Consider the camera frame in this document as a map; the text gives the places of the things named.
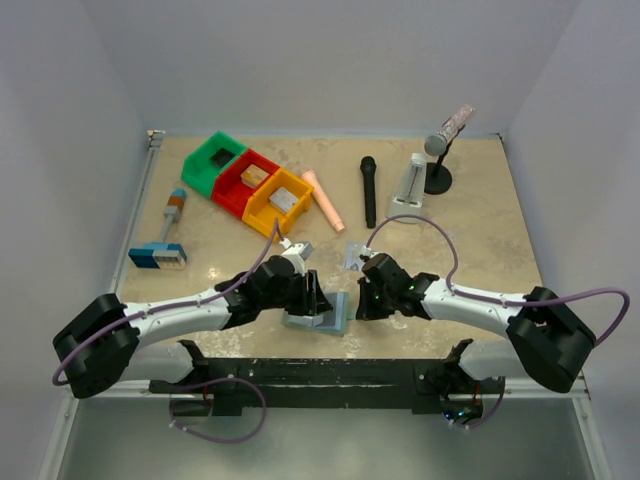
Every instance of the wooden table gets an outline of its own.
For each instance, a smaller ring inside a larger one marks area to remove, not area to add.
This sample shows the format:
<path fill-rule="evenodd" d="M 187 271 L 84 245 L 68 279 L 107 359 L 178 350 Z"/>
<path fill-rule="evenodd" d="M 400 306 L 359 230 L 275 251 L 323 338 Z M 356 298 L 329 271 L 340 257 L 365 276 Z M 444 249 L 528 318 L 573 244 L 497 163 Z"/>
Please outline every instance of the wooden table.
<path fill-rule="evenodd" d="M 137 232 L 138 241 L 153 240 L 164 220 L 162 211 L 180 180 L 187 155 L 204 138 L 164 140 Z M 315 251 L 308 261 L 317 269 L 325 292 L 347 290 L 350 305 L 358 304 L 358 272 L 343 268 L 348 241 L 364 242 L 371 230 L 364 221 L 360 159 L 371 155 L 378 165 L 378 222 L 385 217 L 389 196 L 398 185 L 413 152 L 423 151 L 421 138 L 239 138 L 273 162 L 299 173 L 311 166 L 341 214 L 347 228 L 335 233 L 317 205 L 303 214 L 288 235 L 310 241 Z M 504 292 L 528 292 L 540 284 L 529 237 L 513 186 L 507 159 L 497 137 L 457 139 L 446 165 L 454 184 L 441 196 L 427 196 L 423 215 L 440 224 L 460 255 L 456 283 Z M 266 238 L 209 199 L 186 187 L 187 202 L 168 241 L 179 242 L 189 257 L 180 271 L 125 270 L 123 301 L 158 301 L 200 292 L 246 270 Z M 392 222 L 373 247 L 391 254 L 411 275 L 420 271 L 444 276 L 451 254 L 438 232 L 426 224 Z M 282 251 L 279 245 L 271 254 Z M 309 358 L 434 358 L 445 356 L 459 340 L 490 339 L 482 330 L 446 321 L 426 321 L 396 315 L 388 320 L 349 321 L 343 337 L 284 327 L 281 311 L 265 311 L 257 321 L 223 332 L 191 336 L 208 356 Z"/>

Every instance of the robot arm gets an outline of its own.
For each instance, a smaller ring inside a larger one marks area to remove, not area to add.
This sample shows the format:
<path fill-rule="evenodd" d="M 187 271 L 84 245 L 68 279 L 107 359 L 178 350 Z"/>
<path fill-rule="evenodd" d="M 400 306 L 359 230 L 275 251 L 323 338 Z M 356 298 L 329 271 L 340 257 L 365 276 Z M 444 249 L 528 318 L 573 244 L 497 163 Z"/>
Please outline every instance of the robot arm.
<path fill-rule="evenodd" d="M 271 308 L 283 308 L 298 316 L 331 310 L 316 272 L 305 268 L 311 245 L 287 247 L 282 255 L 259 265 L 233 290 L 230 287 L 246 272 L 197 295 L 168 301 L 124 305 L 112 293 L 96 298 L 53 340 L 60 361 L 73 356 L 64 370 L 76 398 L 91 397 L 122 380 L 175 383 L 185 378 L 193 370 L 192 355 L 182 344 L 159 342 L 244 325 Z M 134 314 L 138 318 L 77 350 L 99 330 Z"/>
<path fill-rule="evenodd" d="M 495 298 L 500 303 L 465 298 L 452 292 L 445 280 L 420 273 L 410 277 L 389 255 L 367 260 L 361 278 L 356 318 L 376 320 L 395 311 L 427 320 L 452 320 L 488 330 L 507 340 L 461 342 L 455 351 L 458 376 L 469 381 L 497 376 L 533 378 L 560 393 L 571 389 L 595 347 L 591 330 L 566 306 L 529 307 L 526 302 L 557 298 L 542 287 L 529 294 L 502 294 L 461 287 L 464 292 Z M 520 301 L 523 306 L 507 306 Z"/>

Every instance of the black microphone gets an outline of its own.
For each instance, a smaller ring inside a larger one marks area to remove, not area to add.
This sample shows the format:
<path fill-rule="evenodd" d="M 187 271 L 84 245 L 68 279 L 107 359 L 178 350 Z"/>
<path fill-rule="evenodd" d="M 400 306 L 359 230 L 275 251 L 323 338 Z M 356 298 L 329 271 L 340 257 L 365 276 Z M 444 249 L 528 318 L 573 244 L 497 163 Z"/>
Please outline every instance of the black microphone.
<path fill-rule="evenodd" d="M 376 227 L 376 161 L 373 157 L 364 157 L 360 162 L 360 171 L 364 181 L 364 218 L 367 228 Z"/>

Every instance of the white wall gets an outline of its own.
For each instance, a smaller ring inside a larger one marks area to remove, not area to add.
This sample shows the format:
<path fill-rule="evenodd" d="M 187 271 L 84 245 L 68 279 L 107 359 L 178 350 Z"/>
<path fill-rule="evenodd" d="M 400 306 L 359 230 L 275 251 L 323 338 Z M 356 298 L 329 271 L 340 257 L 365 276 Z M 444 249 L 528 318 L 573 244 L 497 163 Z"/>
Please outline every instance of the white wall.
<path fill-rule="evenodd" d="M 506 146 L 536 258 L 561 293 L 625 287 L 640 301 L 640 3 L 583 0 Z M 619 306 L 575 308 L 602 332 Z M 638 477 L 640 322 L 632 309 L 587 363 L 617 479 Z"/>
<path fill-rule="evenodd" d="M 145 126 L 504 131 L 578 0 L 82 0 Z"/>
<path fill-rule="evenodd" d="M 145 133 L 77 0 L 0 14 L 0 476 L 34 478 L 53 335 L 108 287 Z"/>

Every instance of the plastic bin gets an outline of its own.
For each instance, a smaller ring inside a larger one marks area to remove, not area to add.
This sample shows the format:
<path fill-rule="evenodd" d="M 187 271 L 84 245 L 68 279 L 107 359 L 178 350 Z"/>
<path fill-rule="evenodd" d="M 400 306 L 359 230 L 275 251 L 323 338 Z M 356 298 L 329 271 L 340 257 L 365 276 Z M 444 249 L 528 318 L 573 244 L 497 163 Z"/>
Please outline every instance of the plastic bin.
<path fill-rule="evenodd" d="M 207 198 L 220 172 L 244 152 L 247 147 L 223 132 L 216 132 L 209 140 L 189 155 L 182 167 L 182 180 Z"/>
<path fill-rule="evenodd" d="M 298 197 L 298 201 L 286 215 L 280 213 L 269 203 L 271 194 L 280 187 L 286 188 Z M 273 222 L 277 218 L 282 233 L 288 233 L 293 226 L 293 222 L 295 222 L 300 214 L 311 208 L 312 191 L 313 187 L 307 182 L 296 177 L 284 168 L 281 168 L 249 197 L 247 207 L 244 209 L 244 214 L 242 215 L 242 221 L 251 225 L 265 237 L 268 237 L 273 229 Z"/>
<path fill-rule="evenodd" d="M 240 177 L 242 172 L 250 165 L 255 165 L 268 174 L 267 178 L 260 182 L 256 188 L 245 185 Z M 242 219 L 242 214 L 247 206 L 249 197 L 264 185 L 279 168 L 278 165 L 267 160 L 257 152 L 247 150 L 224 172 L 218 175 L 213 187 L 213 193 L 211 194 L 211 200 L 233 213 L 236 217 Z"/>

